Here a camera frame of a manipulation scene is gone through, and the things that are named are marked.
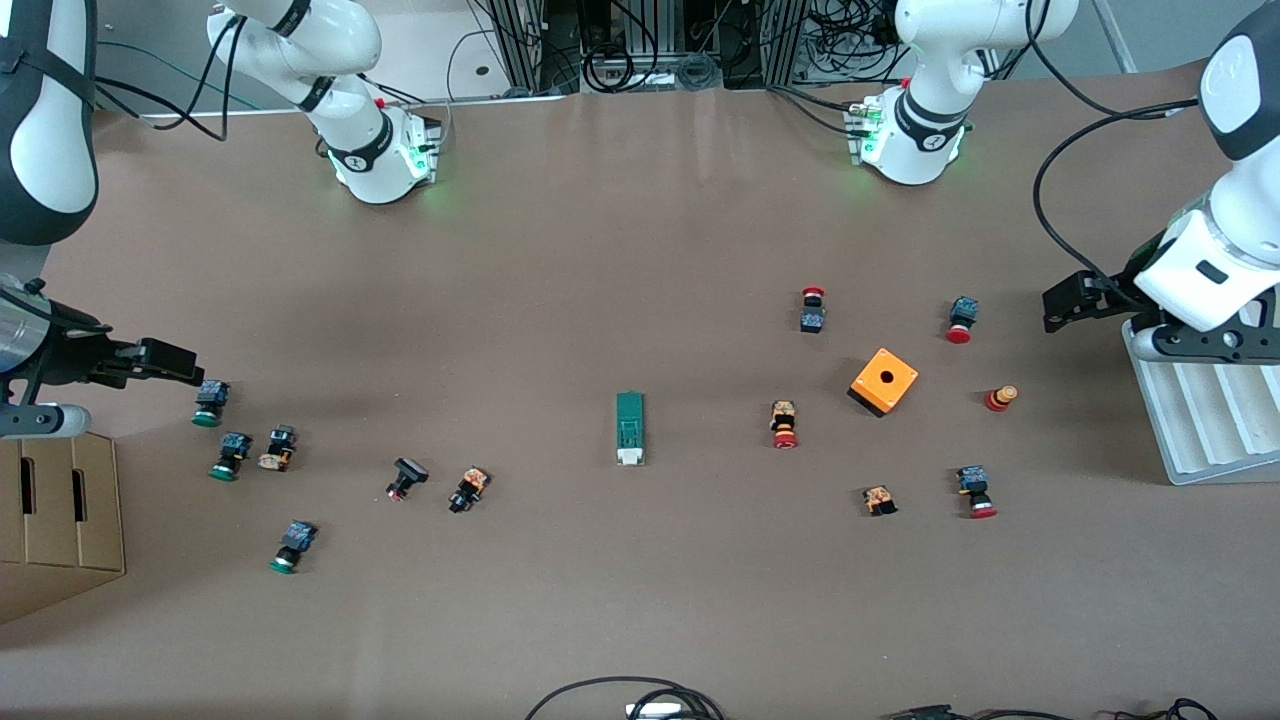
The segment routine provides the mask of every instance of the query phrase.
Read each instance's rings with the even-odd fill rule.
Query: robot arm
[[[95,27],[93,0],[0,0],[0,241],[52,245],[93,210]]]
[[[1219,45],[1199,101],[1234,165],[1121,273],[1079,272],[1046,292],[1047,332],[1138,313],[1143,360],[1280,364],[1280,4],[1263,4]]]
[[[97,200],[90,115],[93,102],[92,0],[0,0],[0,246],[45,249],[74,233]],[[46,299],[35,278],[0,268],[0,436],[72,437],[90,416],[73,405],[37,405],[45,384],[123,388],[129,379],[200,384],[196,355],[143,338],[110,340],[110,327]],[[24,380],[19,404],[10,384]]]
[[[381,55],[369,10],[351,0],[229,0],[209,17],[209,41],[224,63],[228,23],[243,22],[236,69],[306,113],[338,179],[375,205],[435,179],[442,128],[399,108],[379,108],[357,76]]]
[[[893,24],[916,51],[915,73],[908,87],[851,110],[854,161],[902,184],[937,179],[959,152],[965,117],[987,78],[978,50],[1024,46],[1028,12],[1043,17],[1036,37],[1053,40],[1078,6],[1079,0],[900,0]]]

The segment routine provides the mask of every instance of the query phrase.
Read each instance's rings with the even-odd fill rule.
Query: black cable
[[[764,65],[756,65],[751,68],[751,72],[746,73],[745,76],[742,76],[742,79],[737,81],[737,85],[733,87],[733,90],[742,90],[744,87],[746,87],[748,81],[750,81],[753,76],[763,76],[763,74],[764,74]]]
[[[198,129],[200,132],[202,132],[202,133],[207,135],[209,137],[216,140],[218,142],[225,142],[227,141],[227,117],[228,117],[228,111],[230,109],[232,76],[234,73],[234,65],[236,65],[236,49],[239,46],[239,37],[241,37],[241,32],[244,29],[246,20],[247,20],[247,18],[244,18],[242,15],[236,15],[230,20],[228,20],[227,24],[223,27],[221,32],[218,33],[218,38],[214,41],[212,49],[210,49],[210,51],[209,51],[209,59],[205,61],[205,69],[204,69],[204,72],[200,76],[200,85],[196,87],[196,92],[195,92],[195,95],[192,95],[191,102],[187,105],[186,110],[178,108],[172,101],[169,101],[169,100],[166,100],[164,97],[160,97],[159,95],[156,95],[154,92],[150,92],[147,90],[142,90],[141,87],[137,87],[137,86],[127,83],[127,82],[120,82],[118,79],[111,79],[111,78],[101,77],[101,76],[96,77],[95,81],[97,83],[100,83],[100,85],[106,85],[109,87],[118,87],[118,88],[120,88],[120,90],[123,90],[125,92],[131,92],[131,94],[137,95],[140,97],[145,97],[147,100],[151,100],[152,102],[156,102],[157,105],[161,105],[161,106],[166,108],[168,110],[170,110],[172,113],[174,113],[174,114],[178,115],[178,119],[173,120],[170,123],[151,124],[151,127],[154,129],[168,131],[168,129],[174,129],[174,128],[182,126],[183,123],[191,123],[192,126],[196,127],[196,129]],[[233,28],[233,27],[236,28],[236,33],[232,36],[232,47],[230,47],[230,51],[227,54],[227,76],[223,79],[221,129],[218,133],[215,133],[214,131],[206,128],[204,126],[204,123],[201,123],[200,120],[197,120],[192,115],[192,111],[195,111],[196,104],[200,101],[200,95],[205,90],[205,85],[207,83],[207,79],[209,79],[209,70],[210,70],[210,68],[214,64],[214,58],[216,58],[216,55],[218,55],[218,47],[221,45],[223,38],[227,36],[227,32],[230,31],[230,28]],[[120,102],[119,99],[116,99],[114,95],[111,95],[111,94],[109,94],[106,91],[102,91],[102,92],[104,92],[104,95],[108,99],[110,99],[113,102],[115,102],[116,105],[119,105],[125,113],[128,113],[129,115],[133,115],[134,118],[141,119],[141,117],[132,108],[129,108],[124,102]]]
[[[125,105],[124,102],[122,102],[119,97],[116,97],[116,96],[111,95],[110,92],[108,92],[105,87],[102,87],[101,85],[96,85],[96,83],[95,83],[95,87],[97,88],[97,94],[99,95],[101,95],[102,97],[106,97],[108,100],[110,100],[113,104],[115,104],[116,108],[119,108],[120,110],[124,110],[125,114],[128,114],[131,118],[133,118],[134,120],[142,120],[142,115],[138,114],[137,110],[134,110],[133,108],[129,108],[128,105]],[[150,120],[142,120],[142,122],[146,123],[146,124],[148,124],[148,126],[154,126],[155,124],[155,123],[151,123]]]
[[[997,717],[1038,717],[1039,720],[1073,720],[1071,717],[1065,717],[1062,715],[1053,715],[1052,712],[1041,712],[1038,710],[992,710],[984,712],[977,717],[977,720],[996,720]]]
[[[1059,232],[1048,222],[1048,218],[1044,215],[1044,208],[1043,208],[1043,205],[1041,202],[1041,186],[1044,182],[1044,173],[1048,172],[1048,168],[1050,168],[1050,165],[1053,164],[1053,160],[1056,160],[1057,156],[1061,155],[1068,147],[1070,147],[1074,142],[1076,142],[1082,137],[1089,135],[1091,132],[1093,132],[1093,131],[1096,131],[1098,128],[1103,128],[1103,127],[1106,127],[1106,126],[1108,126],[1111,123],[1117,123],[1120,120],[1128,120],[1128,119],[1142,117],[1142,115],[1152,115],[1152,117],[1166,118],[1166,117],[1171,115],[1176,110],[1181,110],[1184,108],[1194,108],[1198,104],[1199,104],[1199,100],[1197,100],[1197,99],[1193,97],[1190,100],[1176,100],[1174,102],[1160,102],[1157,105],[1147,105],[1146,108],[1137,108],[1137,109],[1133,109],[1133,110],[1128,110],[1125,113],[1116,113],[1114,115],[1107,115],[1106,118],[1102,118],[1101,120],[1096,120],[1096,122],[1089,123],[1088,126],[1085,126],[1085,127],[1075,131],[1074,133],[1071,133],[1070,137],[1068,137],[1066,140],[1064,140],[1062,142],[1060,142],[1057,145],[1057,147],[1055,147],[1048,154],[1048,156],[1044,158],[1044,161],[1041,163],[1039,170],[1036,172],[1036,181],[1032,183],[1032,206],[1036,209],[1036,219],[1039,220],[1041,227],[1044,228],[1044,232],[1048,233],[1050,238],[1052,238],[1053,242],[1056,242],[1059,247],[1061,247],[1071,258],[1075,258],[1075,260],[1078,263],[1080,263],[1082,265],[1084,265],[1085,268],[1088,268],[1094,275],[1097,275],[1098,282],[1106,284],[1107,290],[1115,292],[1121,299],[1124,299],[1126,302],[1135,304],[1132,297],[1129,297],[1128,295],[1125,295],[1124,291],[1120,290],[1116,286],[1116,283],[1111,281],[1111,278],[1110,278],[1110,275],[1107,275],[1107,273],[1102,272],[1102,269],[1098,268],[1098,265],[1093,260],[1089,260],[1083,252],[1080,252],[1079,250],[1071,247],[1071,245],[1066,241],[1066,238],[1064,238],[1061,234],[1059,234]]]
[[[650,691],[635,701],[631,707],[631,712],[627,714],[627,720],[639,720],[640,714],[644,707],[650,702],[663,698],[672,697],[680,702],[689,706],[690,712],[682,714],[682,717],[696,717],[699,720],[724,720],[724,712],[716,705],[710,697],[692,689],[692,688],[660,688],[657,691]]]
[[[603,678],[591,678],[590,680],[579,680],[576,683],[562,685],[547,693],[547,696],[544,696],[543,700],[538,701],[538,705],[535,705],[534,708],[530,710],[527,715],[525,715],[525,720],[532,720],[534,716],[538,715],[538,712],[547,706],[547,703],[549,703],[550,701],[556,700],[557,697],[567,692],[590,685],[604,685],[613,683],[639,683],[646,685],[662,685],[663,689],[657,691],[658,697],[663,694],[677,693],[672,694],[672,697],[678,697],[680,700],[685,701],[686,705],[690,705],[689,700],[694,701],[694,703],[690,705],[690,707],[692,708],[692,714],[682,714],[680,715],[680,717],[690,717],[692,720],[724,720],[723,712],[721,712],[716,702],[712,701],[712,698],[707,697],[705,694],[695,689],[686,688],[680,683],[673,683],[671,680],[664,680],[662,678],[646,678],[643,675],[605,675]],[[639,712],[643,708],[644,708],[644,702],[636,702],[635,707],[632,708],[632,715],[639,715]],[[710,715],[710,712],[716,712],[716,715]]]
[[[367,82],[369,85],[371,85],[374,87],[376,87],[378,90],[381,90],[383,92],[385,92],[387,95],[390,95],[392,97],[399,100],[401,102],[416,102],[419,105],[428,105],[426,100],[422,100],[421,97],[419,97],[416,95],[412,95],[412,94],[410,94],[410,92],[407,92],[404,90],[401,90],[401,88],[398,88],[396,86],[380,83],[380,82],[370,78],[365,73],[356,73],[356,77],[358,77],[360,79]]]
[[[572,60],[572,58],[568,56],[568,51],[572,50],[573,47],[572,46],[571,47],[557,47],[557,46],[550,45],[550,44],[547,44],[547,47],[550,47],[552,53],[556,53],[557,55],[559,55],[559,58],[564,61],[564,65],[562,68],[557,69],[554,74],[552,74],[550,86],[547,87],[547,88],[539,90],[535,95],[549,94],[549,92],[552,92],[553,90],[558,88],[562,85],[572,85],[573,83],[572,79],[562,82],[562,83],[557,83],[556,82],[556,78],[558,78],[561,74],[563,74],[564,70],[572,70],[573,69],[573,60]],[[548,53],[545,53],[545,50],[544,50],[543,54],[541,54],[541,56],[538,59],[538,63],[534,64],[534,76],[539,76],[540,74],[538,70],[543,67],[543,63],[549,56],[550,55]]]
[[[814,4],[805,19],[814,26],[804,29],[804,45],[809,64],[824,73],[847,76],[856,63],[854,73],[873,68],[883,61],[892,50],[891,46],[878,46],[863,50],[868,41],[874,41],[874,28],[883,10],[867,0],[828,0]]]
[[[1009,77],[1014,74],[1014,70],[1018,69],[1018,64],[1023,60],[1023,55],[1027,55],[1027,51],[1030,50],[1032,44],[1039,40],[1041,32],[1044,31],[1044,23],[1048,20],[1048,4],[1050,0],[1044,0],[1044,4],[1041,6],[1039,22],[1036,24],[1036,32],[1032,32],[1032,3],[1027,3],[1027,18],[1025,18],[1027,45],[1023,45],[1020,49],[1010,54],[1010,56],[1006,58],[1005,61],[1000,64],[1000,67],[987,73],[986,77],[996,79],[1009,79]]]
[[[653,61],[649,63],[649,69],[645,70],[644,76],[635,82],[630,82],[630,79],[635,76],[635,59],[631,58],[631,54],[627,53],[625,47],[622,47],[617,42],[605,41],[588,50],[586,55],[582,58],[582,79],[586,82],[588,86],[591,87],[591,90],[595,90],[596,92],[604,92],[607,95],[613,95],[617,92],[630,92],[637,87],[643,87],[644,83],[649,81],[649,77],[653,76],[654,70],[658,69],[658,37],[653,33],[653,31],[649,29],[649,24],[644,19],[637,18],[636,14],[632,13],[631,9],[623,5],[620,0],[609,0],[609,4],[622,10],[622,14],[631,18],[632,23],[640,26],[640,32],[644,33],[645,40],[648,40],[653,46]],[[604,46],[612,46],[613,49],[621,50],[622,51],[621,54],[627,60],[626,64],[627,72],[623,73],[622,76],[623,79],[613,85],[604,83],[600,79],[599,74],[596,74],[595,65],[591,63],[591,60],[596,54],[596,50]]]
[[[800,104],[800,101],[799,101],[799,100],[796,100],[795,97],[791,97],[790,95],[787,95],[787,94],[785,94],[785,92],[778,92],[778,88],[777,88],[777,86],[772,86],[772,85],[771,85],[769,87],[765,87],[764,90],[767,90],[767,91],[769,91],[769,92],[772,92],[772,94],[777,95],[778,97],[781,97],[781,99],[786,100],[787,102],[790,102],[790,104],[791,104],[791,106],[792,106],[792,108],[795,108],[796,110],[800,110],[801,113],[804,113],[804,114],[805,114],[805,117],[808,117],[808,118],[809,118],[810,120],[813,120],[813,122],[818,123],[819,126],[822,126],[822,127],[824,127],[824,128],[827,128],[827,129],[831,129],[831,131],[836,131],[836,132],[838,132],[840,135],[845,136],[845,138],[849,138],[849,137],[851,137],[851,136],[849,135],[849,131],[847,131],[847,129],[845,129],[845,128],[842,128],[842,127],[837,127],[837,126],[833,126],[833,124],[828,123],[827,120],[824,120],[824,119],[819,118],[818,115],[814,115],[813,113],[810,113],[810,111],[809,111],[809,109],[808,109],[808,108],[805,108],[804,105],[801,105],[801,104]]]
[[[484,35],[486,32],[497,32],[497,31],[494,31],[494,29],[474,29],[474,31],[463,35],[462,37],[460,37],[458,41],[453,44],[453,50],[449,53],[449,63],[444,68],[444,92],[449,96],[449,102],[453,102],[453,78],[452,78],[452,76],[453,76],[453,58],[457,56],[458,47],[462,47],[462,41],[465,41],[466,38],[475,37],[477,35]]]
[[[223,45],[223,37],[227,36],[227,31],[234,27],[236,32],[232,35],[232,49],[227,54],[227,77],[223,78],[223,131],[220,133],[221,135],[220,141],[227,140],[227,109],[230,104],[230,91],[232,91],[230,85],[232,85],[232,74],[234,72],[233,68],[236,67],[236,47],[239,46],[239,36],[241,32],[244,29],[246,22],[248,22],[247,17],[232,15],[232,18],[227,20],[227,24],[223,26],[223,29],[218,33],[218,38],[214,40],[212,46],[209,49],[209,58],[205,60],[205,69],[200,73],[200,85],[196,87],[196,94],[191,96],[191,102],[187,104],[187,117],[189,118],[191,114],[196,111],[196,104],[200,101],[200,95],[205,90],[205,81],[209,79],[209,70],[214,65],[214,58],[218,56],[218,49],[221,47]],[[156,129],[173,129],[180,126],[183,122],[187,122],[186,118],[178,118],[177,120],[174,120],[168,126],[164,124],[156,126]]]
[[[906,54],[910,53],[910,51],[911,51],[910,47],[906,47],[906,49],[897,47],[897,49],[893,50],[893,61],[890,63],[887,68],[884,68],[884,73],[883,74],[878,76],[881,85],[884,85],[884,83],[888,82],[888,76],[893,72],[893,68],[896,68],[897,64],[902,61],[902,58],[906,58]]]
[[[1044,17],[1048,15],[1048,4],[1050,4],[1050,1],[1051,0],[1044,0],[1044,6],[1041,10],[1041,18],[1044,18]],[[1044,68],[1048,69],[1050,74],[1052,74],[1057,79],[1057,82],[1062,83],[1062,87],[1065,87],[1068,90],[1068,92],[1070,92],[1071,95],[1074,95],[1076,97],[1076,100],[1079,100],[1080,102],[1084,102],[1085,105],[1088,105],[1089,108],[1093,108],[1094,110],[1102,113],[1103,115],[1124,114],[1124,113],[1120,113],[1119,110],[1112,110],[1111,108],[1107,108],[1106,105],[1098,102],[1097,100],[1093,100],[1092,97],[1089,97],[1088,95],[1085,95],[1084,92],[1082,92],[1080,88],[1075,87],[1075,85],[1073,85],[1071,81],[1066,79],[1066,76],[1064,76],[1057,69],[1057,67],[1055,67],[1053,63],[1050,61],[1048,56],[1044,55],[1044,50],[1041,49],[1039,42],[1036,41],[1036,37],[1032,37],[1032,4],[1030,3],[1027,4],[1025,26],[1027,26],[1027,37],[1029,38],[1028,45],[1030,45],[1032,50],[1036,53],[1036,56],[1039,58],[1041,63],[1044,63]],[[1146,115],[1129,115],[1129,114],[1126,114],[1125,119],[1133,119],[1133,120],[1158,120],[1161,118],[1164,118],[1164,115],[1160,115],[1160,114],[1155,114],[1155,115],[1152,115],[1152,114],[1146,114]]]
[[[201,123],[196,117],[188,114],[182,108],[174,105],[172,101],[169,101],[169,100],[166,100],[164,97],[160,97],[159,95],[156,95],[154,92],[142,90],[141,87],[138,87],[136,85],[129,85],[127,82],[120,82],[118,79],[111,79],[111,78],[101,77],[101,76],[99,76],[97,78],[95,78],[95,82],[99,86],[97,90],[100,92],[102,92],[104,96],[111,99],[113,102],[120,105],[124,109],[124,111],[128,113],[129,115],[133,115],[133,117],[138,118],[140,120],[147,122],[147,124],[152,129],[173,129],[177,126],[169,126],[169,127],[161,128],[160,126],[156,126],[156,124],[154,124],[154,123],[151,123],[148,120],[145,120],[145,118],[142,118],[141,114],[137,113],[137,110],[133,110],[128,105],[125,105],[125,104],[120,102],[119,100],[116,100],[115,96],[108,94],[105,90],[102,90],[101,86],[105,85],[108,87],[118,87],[118,88],[120,88],[120,90],[123,90],[125,92],[131,92],[133,95],[137,95],[138,97],[145,97],[145,99],[155,102],[156,105],[163,106],[164,109],[169,110],[170,113],[178,115],[178,118],[182,119],[183,122],[191,123],[192,126],[196,127],[196,129],[198,129],[200,132],[207,135],[209,137],[211,137],[211,138],[214,138],[214,140],[216,140],[219,142],[223,142],[224,140],[227,140],[225,131],[224,131],[223,136],[219,136],[214,131],[206,128],[204,126],[204,123]]]
[[[785,85],[771,85],[769,90],[773,90],[776,92],[786,92],[787,95],[795,95],[796,97],[799,97],[801,100],[808,100],[809,102],[813,102],[814,105],[822,105],[823,108],[831,108],[832,110],[840,110],[841,113],[844,113],[845,110],[849,109],[849,104],[847,102],[844,104],[844,105],[841,105],[840,102],[832,102],[831,100],[826,100],[826,99],[818,97],[817,95],[809,95],[808,92],[804,92],[801,90],[796,90],[794,87],[787,87]]]
[[[56,325],[59,328],[63,328],[64,331],[92,333],[92,334],[106,334],[113,329],[111,325],[102,325],[102,324],[86,325],[84,323],[77,323],[76,320],[59,318],[58,315],[52,315],[50,313],[41,310],[40,307],[36,307],[35,305],[27,302],[26,300],[18,297],[17,295],[9,292],[6,288],[3,287],[0,287],[0,300],[4,300],[5,302],[22,310],[23,313],[28,313],[31,315],[40,318],[41,320],[45,320],[50,325]]]

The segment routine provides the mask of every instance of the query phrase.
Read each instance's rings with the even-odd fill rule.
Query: wooden box
[[[0,624],[122,575],[111,439],[0,442]]]

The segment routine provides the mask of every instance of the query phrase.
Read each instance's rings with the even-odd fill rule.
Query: brown table surface
[[[1196,77],[1083,87],[1134,106]],[[101,202],[50,295],[198,350],[234,387],[224,430],[260,450],[291,423],[301,451],[224,484],[191,388],[51,389],[119,443],[129,573],[0,628],[0,715],[518,719],[635,673],[744,720],[1179,694],[1275,717],[1280,487],[1170,487],[1119,323],[1041,329],[1076,268],[1030,179],[1094,118],[1052,82],[995,83],[964,155],[908,188],[763,94],[458,108],[440,183],[387,208],[334,182],[298,117],[236,118],[227,146],[104,128]],[[1196,111],[1125,123],[1061,159],[1046,204],[1119,269],[1225,167]],[[814,283],[817,337],[796,331]],[[982,301],[968,346],[942,340],[959,295]],[[920,379],[876,419],[845,388],[881,346]],[[1004,383],[1021,397],[988,413]],[[632,388],[643,469],[613,465]],[[393,505],[398,456],[431,480]],[[471,464],[493,486],[451,515]],[[966,519],[965,464],[996,519]],[[892,518],[860,505],[879,483]],[[323,530],[285,578],[266,565],[294,518]]]

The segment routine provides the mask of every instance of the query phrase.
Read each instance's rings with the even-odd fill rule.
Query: wire bundle
[[[603,42],[593,44],[586,49],[586,53],[582,54],[582,82],[596,92],[614,95],[618,92],[630,92],[649,82],[649,77],[652,77],[654,70],[658,69],[658,37],[649,29],[649,24],[644,20],[644,18],[636,17],[636,14],[632,13],[626,5],[618,0],[609,0],[609,4],[622,10],[622,14],[630,18],[632,23],[640,26],[640,32],[644,33],[645,40],[653,47],[653,60],[649,63],[649,69],[646,69],[644,76],[640,78],[635,77],[635,58],[627,53],[627,49],[622,45],[622,42],[617,40],[605,40]],[[605,82],[596,72],[595,60],[608,60],[612,58],[623,59],[623,70],[617,79]]]
[[[901,53],[876,41],[874,29],[883,18],[878,1],[814,0],[803,23],[803,53],[809,64],[823,73],[846,81],[876,79],[860,74],[879,65],[891,51]]]
[[[604,678],[593,678],[590,680],[579,680],[577,683],[570,683],[561,688],[557,688],[547,693],[543,700],[538,701],[538,705],[525,715],[525,720],[534,720],[534,716],[547,706],[550,701],[557,697],[579,688],[585,688],[590,685],[604,685],[614,683],[628,683],[628,684],[645,684],[645,685],[660,685],[658,689],[645,693],[635,702],[631,712],[627,714],[627,720],[637,720],[640,712],[644,711],[644,706],[669,697],[685,705],[689,710],[681,711],[676,715],[666,715],[663,720],[724,720],[724,712],[716,705],[716,701],[707,694],[698,692],[692,688],[686,688],[680,683],[673,683],[671,680],[664,680],[662,678],[645,678],[639,675],[607,675]]]
[[[233,74],[234,67],[236,67],[236,49],[239,47],[241,32],[243,32],[244,23],[247,22],[247,19],[248,18],[244,18],[243,15],[233,15],[227,22],[227,24],[223,26],[221,32],[218,33],[218,38],[214,40],[212,47],[209,50],[209,58],[205,60],[205,69],[200,73],[198,85],[196,86],[196,92],[195,92],[195,95],[191,96],[191,101],[187,104],[187,109],[186,110],[183,110],[182,108],[178,108],[172,101],[169,101],[169,100],[166,100],[164,97],[160,97],[159,95],[156,95],[154,92],[142,90],[141,87],[137,87],[134,85],[129,85],[127,82],[120,82],[120,81],[106,78],[106,77],[102,77],[102,76],[97,76],[95,78],[96,83],[97,83],[97,91],[102,95],[102,97],[106,97],[108,100],[110,100],[111,102],[114,102],[115,105],[118,105],[122,110],[124,110],[125,113],[128,113],[129,117],[132,117],[136,120],[145,122],[146,124],[151,126],[154,129],[160,129],[160,131],[174,129],[174,128],[182,126],[183,123],[189,123],[189,124],[195,126],[196,129],[198,129],[200,132],[202,132],[202,133],[207,135],[209,137],[216,140],[218,142],[225,142],[227,141],[227,114],[228,114],[228,109],[229,109],[229,104],[230,104],[230,99],[232,99],[232,74]],[[214,58],[218,56],[218,49],[221,46],[223,40],[227,37],[227,33],[232,31],[232,28],[234,28],[236,32],[232,35],[232,46],[230,46],[230,50],[227,54],[227,76],[223,78],[223,88],[221,88],[221,91],[223,91],[221,129],[215,133],[214,131],[211,131],[207,127],[205,127],[204,123],[201,123],[200,120],[197,120],[192,115],[192,113],[196,110],[196,104],[200,102],[200,96],[201,96],[201,94],[204,94],[205,87],[210,86],[207,81],[209,81],[209,73],[210,73],[210,70],[212,70],[212,67],[214,67]],[[173,122],[169,122],[169,123],[154,123],[154,122],[150,122],[150,120],[143,120],[142,115],[138,111],[136,111],[133,108],[128,106],[127,104],[122,102],[115,95],[111,95],[111,92],[109,92],[105,87],[102,87],[104,85],[108,86],[108,87],[115,87],[115,88],[123,90],[125,92],[137,95],[140,97],[145,97],[147,100],[151,100],[152,102],[157,102],[157,104],[163,105],[164,108],[166,108],[168,110],[170,110],[172,113],[177,114],[178,119],[173,120]]]
[[[1189,697],[1180,697],[1174,701],[1171,706],[1166,710],[1157,710],[1156,712],[1148,712],[1146,715],[1134,715],[1133,712],[1124,711],[1107,711],[1102,715],[1110,715],[1112,720],[1194,720],[1194,717],[1188,717],[1183,715],[1184,710],[1194,710],[1199,714],[1203,720],[1217,720],[1217,715],[1213,715],[1210,708],[1196,702]],[[1001,717],[1032,717],[1036,720],[1071,720],[1070,717],[1062,715],[1053,715],[1052,712],[1042,712],[1039,710],[991,710],[969,717],[966,715],[951,715],[955,720],[1000,720]]]

